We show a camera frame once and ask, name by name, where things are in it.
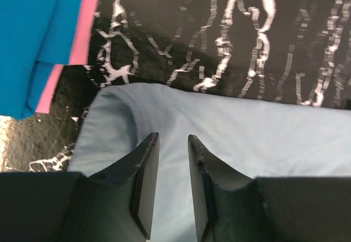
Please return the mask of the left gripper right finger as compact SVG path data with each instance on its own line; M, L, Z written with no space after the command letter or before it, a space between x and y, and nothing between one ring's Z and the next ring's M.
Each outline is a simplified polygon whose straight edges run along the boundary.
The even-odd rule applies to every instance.
M198 241L256 241L257 185L188 137L191 190Z

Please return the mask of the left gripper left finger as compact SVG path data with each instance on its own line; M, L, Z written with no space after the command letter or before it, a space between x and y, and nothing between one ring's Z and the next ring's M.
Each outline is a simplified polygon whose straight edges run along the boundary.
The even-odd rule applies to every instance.
M159 134L150 133L134 150L89 176L99 184L93 217L98 239L150 239L159 161Z

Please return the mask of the grey blue t shirt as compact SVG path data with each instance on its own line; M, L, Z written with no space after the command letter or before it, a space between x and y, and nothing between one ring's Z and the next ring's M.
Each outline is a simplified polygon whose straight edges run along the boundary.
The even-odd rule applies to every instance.
M349 176L350 111L133 83L102 89L69 163L90 176L160 136L152 241L195 241L188 136L249 176Z

